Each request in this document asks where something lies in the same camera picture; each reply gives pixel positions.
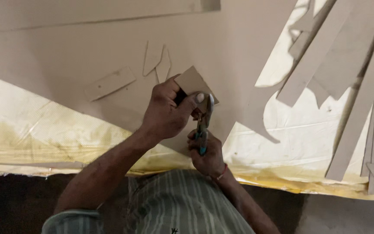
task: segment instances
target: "red thread bracelet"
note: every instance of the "red thread bracelet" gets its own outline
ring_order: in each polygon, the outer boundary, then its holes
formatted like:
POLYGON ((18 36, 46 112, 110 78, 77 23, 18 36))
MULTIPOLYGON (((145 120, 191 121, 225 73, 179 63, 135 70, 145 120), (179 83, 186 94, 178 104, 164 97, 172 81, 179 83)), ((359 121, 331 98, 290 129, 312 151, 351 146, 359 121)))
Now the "red thread bracelet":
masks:
POLYGON ((224 173, 226 172, 227 170, 227 163, 224 163, 224 171, 221 173, 221 175, 219 175, 218 177, 216 177, 217 180, 221 179, 224 175, 224 173))

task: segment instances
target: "rectangular cardboard piece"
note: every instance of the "rectangular cardboard piece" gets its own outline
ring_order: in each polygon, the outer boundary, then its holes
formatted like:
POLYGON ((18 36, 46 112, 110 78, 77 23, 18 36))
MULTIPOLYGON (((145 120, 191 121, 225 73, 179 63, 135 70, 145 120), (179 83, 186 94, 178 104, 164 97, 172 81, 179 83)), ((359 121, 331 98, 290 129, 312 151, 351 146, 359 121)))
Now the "rectangular cardboard piece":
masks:
POLYGON ((84 89, 84 93, 88 100, 92 102, 117 91, 135 80, 136 78, 132 74, 131 69, 126 66, 117 72, 89 84, 84 89))
POLYGON ((337 0, 303 58, 286 81, 277 99, 293 107, 323 61, 349 16, 354 0, 337 0))
POLYGON ((357 0, 313 79, 338 100, 352 86, 374 44, 374 0, 357 0))
MULTIPOLYGON (((197 72, 194 66, 191 66, 183 74, 179 75, 174 81, 180 86, 180 88, 187 94, 190 95, 194 92, 204 92, 205 100, 207 99, 207 94, 212 94, 214 98, 214 104, 219 103, 214 93, 207 86, 203 77, 197 72)), ((207 102, 202 102, 197 106, 202 113, 206 113, 207 102)))
POLYGON ((220 10, 220 0, 0 1, 0 31, 220 10))
POLYGON ((325 178, 342 181, 374 100, 374 52, 325 178))

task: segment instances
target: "pliers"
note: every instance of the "pliers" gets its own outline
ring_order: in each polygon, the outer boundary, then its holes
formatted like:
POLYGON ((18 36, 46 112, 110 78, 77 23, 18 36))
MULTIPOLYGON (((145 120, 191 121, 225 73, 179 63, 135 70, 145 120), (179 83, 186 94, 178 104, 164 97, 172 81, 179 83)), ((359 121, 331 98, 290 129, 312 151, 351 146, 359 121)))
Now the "pliers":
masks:
POLYGON ((201 137, 200 141, 200 155, 203 156, 207 149, 207 128, 210 124, 210 117, 214 109, 214 98, 212 94, 209 94, 207 98, 207 109, 206 113, 200 113, 197 120, 197 132, 195 134, 195 139, 197 140, 201 137))

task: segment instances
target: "green striped shirt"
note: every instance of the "green striped shirt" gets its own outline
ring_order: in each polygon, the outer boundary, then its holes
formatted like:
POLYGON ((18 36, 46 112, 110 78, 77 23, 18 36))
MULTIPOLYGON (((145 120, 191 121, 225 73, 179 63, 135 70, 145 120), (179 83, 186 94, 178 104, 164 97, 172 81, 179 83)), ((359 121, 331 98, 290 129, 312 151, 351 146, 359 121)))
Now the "green striped shirt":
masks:
MULTIPOLYGON (((126 233, 254 233, 216 184, 197 171, 129 178, 129 194, 126 233)), ((68 210, 51 216, 42 233, 104 232, 97 211, 68 210)))

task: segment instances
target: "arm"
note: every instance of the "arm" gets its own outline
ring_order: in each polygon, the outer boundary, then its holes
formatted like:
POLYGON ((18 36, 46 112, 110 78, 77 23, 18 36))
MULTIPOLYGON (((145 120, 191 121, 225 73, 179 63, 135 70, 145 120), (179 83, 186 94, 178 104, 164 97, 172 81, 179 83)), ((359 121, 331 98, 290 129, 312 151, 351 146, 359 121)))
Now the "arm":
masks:
POLYGON ((174 77, 153 88, 141 127, 78 173, 57 202, 55 214, 69 209, 96 209, 114 191, 127 171, 161 140, 174 137, 187 124, 203 94, 174 102, 180 87, 174 77))
POLYGON ((278 234, 278 228, 271 219, 263 212, 259 205, 246 192, 246 190, 236 181, 232 172, 227 169, 220 180, 217 180, 224 171, 223 155, 221 151, 221 141, 215 138, 210 132, 207 140, 207 150, 205 155, 200 156, 197 148, 200 145, 198 140, 194 140, 196 130, 188 135, 190 139, 189 149, 194 167, 202 174, 210 176, 229 199, 236 210, 242 215, 255 233, 278 234))

